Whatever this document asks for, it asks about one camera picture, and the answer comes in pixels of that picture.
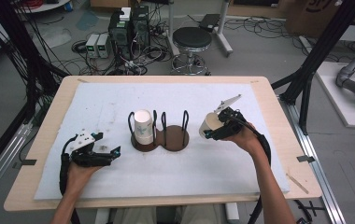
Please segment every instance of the stool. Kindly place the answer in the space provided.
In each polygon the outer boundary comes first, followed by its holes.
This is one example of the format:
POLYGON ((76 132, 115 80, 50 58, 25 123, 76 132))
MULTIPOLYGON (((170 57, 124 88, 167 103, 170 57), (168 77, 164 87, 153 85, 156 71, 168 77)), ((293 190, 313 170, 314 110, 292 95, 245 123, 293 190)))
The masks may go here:
POLYGON ((209 48, 212 42, 210 33, 199 27, 183 27, 177 29, 172 35, 176 47, 187 53, 176 55, 172 60, 172 71, 185 75, 198 75, 207 72, 204 59, 193 52, 209 48))

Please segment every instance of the white paper sheet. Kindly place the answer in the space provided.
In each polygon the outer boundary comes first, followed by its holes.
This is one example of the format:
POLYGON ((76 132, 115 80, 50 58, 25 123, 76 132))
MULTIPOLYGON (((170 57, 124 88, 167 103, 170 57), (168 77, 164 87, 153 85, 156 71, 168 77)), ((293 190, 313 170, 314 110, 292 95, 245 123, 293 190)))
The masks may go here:
POLYGON ((205 116, 220 101, 238 94, 242 98, 231 108, 239 109, 272 148, 272 170, 282 191, 288 181, 265 126, 250 85, 244 84, 101 84, 82 83, 69 107, 44 167, 36 200, 59 199, 60 155, 66 141, 80 130, 103 132, 93 148, 107 151, 121 146, 121 157, 96 172, 81 198, 157 197, 181 195, 220 195, 259 192, 255 169, 247 152, 231 142, 203 139, 198 129, 205 116), (183 112, 189 112, 189 145, 170 152, 159 146, 140 152, 130 142, 128 116, 139 109, 161 114, 167 126, 181 125, 183 112))

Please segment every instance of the person's left hand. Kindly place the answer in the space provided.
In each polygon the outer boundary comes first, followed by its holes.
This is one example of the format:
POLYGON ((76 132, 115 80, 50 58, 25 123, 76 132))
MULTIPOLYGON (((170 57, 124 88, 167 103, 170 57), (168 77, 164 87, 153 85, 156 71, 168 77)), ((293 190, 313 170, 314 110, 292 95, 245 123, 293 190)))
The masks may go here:
POLYGON ((80 194, 93 173, 102 167, 103 166, 82 167, 72 161, 69 166, 66 192, 80 194))

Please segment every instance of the person's right hand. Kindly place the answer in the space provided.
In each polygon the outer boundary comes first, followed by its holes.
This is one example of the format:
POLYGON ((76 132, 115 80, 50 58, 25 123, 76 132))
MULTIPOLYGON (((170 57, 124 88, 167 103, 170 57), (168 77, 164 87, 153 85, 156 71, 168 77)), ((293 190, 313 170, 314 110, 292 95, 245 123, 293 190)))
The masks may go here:
POLYGON ((245 126, 239 133, 226 137, 223 140, 236 143, 239 147, 246 150, 247 153, 249 153, 251 156, 254 152, 256 152, 256 150, 258 150, 259 147, 262 148, 262 145, 260 144, 253 131, 245 126))

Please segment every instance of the wooden table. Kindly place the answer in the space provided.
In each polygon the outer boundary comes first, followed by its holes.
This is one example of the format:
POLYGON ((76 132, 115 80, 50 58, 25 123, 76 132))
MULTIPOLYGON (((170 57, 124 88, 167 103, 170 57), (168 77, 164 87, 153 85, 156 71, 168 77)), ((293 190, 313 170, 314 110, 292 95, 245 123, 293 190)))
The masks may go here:
MULTIPOLYGON (((181 77, 181 76, 143 76, 143 77, 66 77, 58 90, 50 110, 41 125, 27 160, 37 160, 34 166, 22 166, 5 202, 7 211, 30 211, 54 209, 59 200, 35 201, 34 196, 42 176, 43 167, 50 148, 57 136, 58 129, 64 120, 75 95, 79 83, 242 83, 250 84, 263 118, 272 137, 277 155, 286 173, 291 191, 285 194, 287 199, 318 198, 321 195, 320 185, 307 162, 299 162, 297 157, 303 156, 295 134, 265 77, 181 77)), ((153 198, 112 198, 81 200, 77 207, 126 207, 140 205, 172 205, 189 203, 228 203, 256 201, 252 195, 211 195, 186 197, 153 197, 153 198)))

